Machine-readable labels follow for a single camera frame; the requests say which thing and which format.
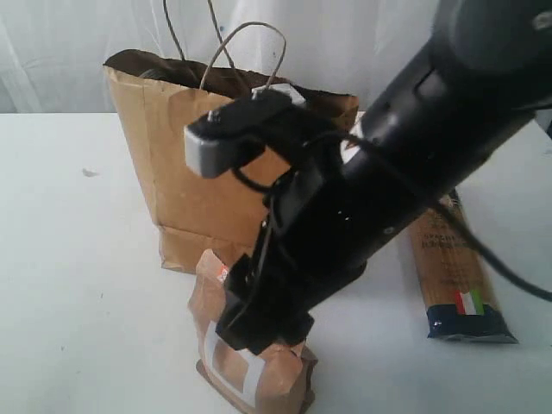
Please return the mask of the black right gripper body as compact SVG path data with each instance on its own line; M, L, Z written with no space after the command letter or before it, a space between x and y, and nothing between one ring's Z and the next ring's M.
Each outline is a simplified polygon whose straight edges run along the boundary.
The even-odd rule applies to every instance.
M293 319L359 278L366 260L426 208L431 151L419 142L277 147L292 171L270 197L254 273L254 314Z

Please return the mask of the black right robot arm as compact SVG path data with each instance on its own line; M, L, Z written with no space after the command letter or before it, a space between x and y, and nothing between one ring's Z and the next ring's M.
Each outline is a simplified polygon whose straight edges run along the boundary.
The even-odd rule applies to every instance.
M550 2L443 1L430 39L358 132L334 129L271 92L221 108L209 125L225 141L268 145L291 167L265 193L268 214L253 253L231 268L217 334L254 354L303 341L311 309L358 279L426 210L513 285L550 300L441 205L550 102L550 73Z

